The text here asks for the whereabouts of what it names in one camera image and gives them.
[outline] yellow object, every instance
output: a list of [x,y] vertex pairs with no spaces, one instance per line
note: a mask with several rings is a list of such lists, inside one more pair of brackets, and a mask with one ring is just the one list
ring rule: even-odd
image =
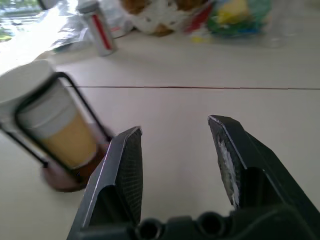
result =
[[213,42],[212,37],[192,36],[191,41],[196,44],[211,44]]
[[230,0],[217,11],[218,24],[237,24],[250,15],[246,0]]

